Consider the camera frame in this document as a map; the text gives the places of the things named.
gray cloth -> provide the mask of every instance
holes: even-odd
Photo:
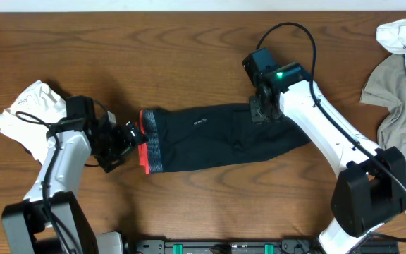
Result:
[[[403,55],[391,55],[372,72],[360,102],[387,107],[377,138],[384,150],[397,147],[406,159],[406,72]]]

